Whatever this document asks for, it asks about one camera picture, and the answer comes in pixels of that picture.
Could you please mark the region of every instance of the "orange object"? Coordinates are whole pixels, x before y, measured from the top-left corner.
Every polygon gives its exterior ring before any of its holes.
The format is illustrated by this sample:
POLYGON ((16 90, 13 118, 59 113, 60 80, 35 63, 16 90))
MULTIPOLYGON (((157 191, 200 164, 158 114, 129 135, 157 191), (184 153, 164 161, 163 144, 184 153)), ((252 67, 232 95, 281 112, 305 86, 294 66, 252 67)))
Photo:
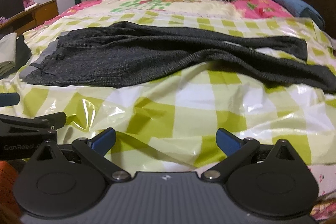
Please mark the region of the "orange object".
POLYGON ((17 177, 18 172, 9 163, 0 161, 0 204, 20 216, 21 211, 12 192, 17 177))

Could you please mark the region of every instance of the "wooden desk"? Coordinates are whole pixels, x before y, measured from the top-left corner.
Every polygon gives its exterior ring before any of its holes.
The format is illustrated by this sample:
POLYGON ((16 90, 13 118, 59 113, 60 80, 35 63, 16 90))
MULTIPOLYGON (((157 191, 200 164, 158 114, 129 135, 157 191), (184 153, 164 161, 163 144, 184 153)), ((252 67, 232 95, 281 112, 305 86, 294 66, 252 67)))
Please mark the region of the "wooden desk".
POLYGON ((57 0, 38 4, 33 8, 11 17, 6 23, 0 24, 0 34, 16 32, 20 35, 42 25, 45 21, 58 16, 57 0))

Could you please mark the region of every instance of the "metal bolt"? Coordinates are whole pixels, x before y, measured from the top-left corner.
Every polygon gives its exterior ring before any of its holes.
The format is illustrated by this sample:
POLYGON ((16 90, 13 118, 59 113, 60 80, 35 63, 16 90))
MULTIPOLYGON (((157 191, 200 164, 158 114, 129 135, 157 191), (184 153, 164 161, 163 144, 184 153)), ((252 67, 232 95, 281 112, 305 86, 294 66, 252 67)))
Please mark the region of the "metal bolt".
POLYGON ((113 172, 112 174, 112 178, 114 178, 115 180, 125 180, 128 177, 129 177, 129 174, 123 170, 113 172))
POLYGON ((87 141, 88 138, 83 137, 83 138, 78 138, 77 140, 79 140, 79 141, 87 141))
POLYGON ((221 173, 219 173, 217 170, 207 170, 204 172, 204 176, 207 179, 218 179, 221 176, 221 173))

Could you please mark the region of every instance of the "bed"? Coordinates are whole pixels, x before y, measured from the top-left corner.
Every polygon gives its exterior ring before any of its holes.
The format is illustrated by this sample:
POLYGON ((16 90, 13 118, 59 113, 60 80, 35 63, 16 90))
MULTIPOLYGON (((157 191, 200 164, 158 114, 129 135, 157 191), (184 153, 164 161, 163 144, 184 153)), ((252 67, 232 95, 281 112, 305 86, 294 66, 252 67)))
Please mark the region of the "bed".
MULTIPOLYGON (((211 0, 97 0, 82 3, 24 34, 31 63, 63 31, 129 21, 141 25, 193 27, 239 37, 287 35, 306 40, 308 64, 327 66, 336 75, 336 59, 327 37, 311 19, 244 18, 231 3, 211 0)), ((295 59, 270 48, 260 52, 295 59)), ((28 85, 20 71, 0 81, 0 92, 18 92, 19 105, 0 113, 34 118, 63 111, 66 126, 59 143, 92 138, 113 127, 117 142, 105 156, 131 174, 136 171, 202 170, 226 156, 215 145, 225 128, 264 144, 288 139, 317 180, 320 196, 335 185, 320 178, 325 164, 336 162, 336 96, 307 85, 264 85, 218 64, 201 63, 168 77, 115 89, 93 86, 28 85)))

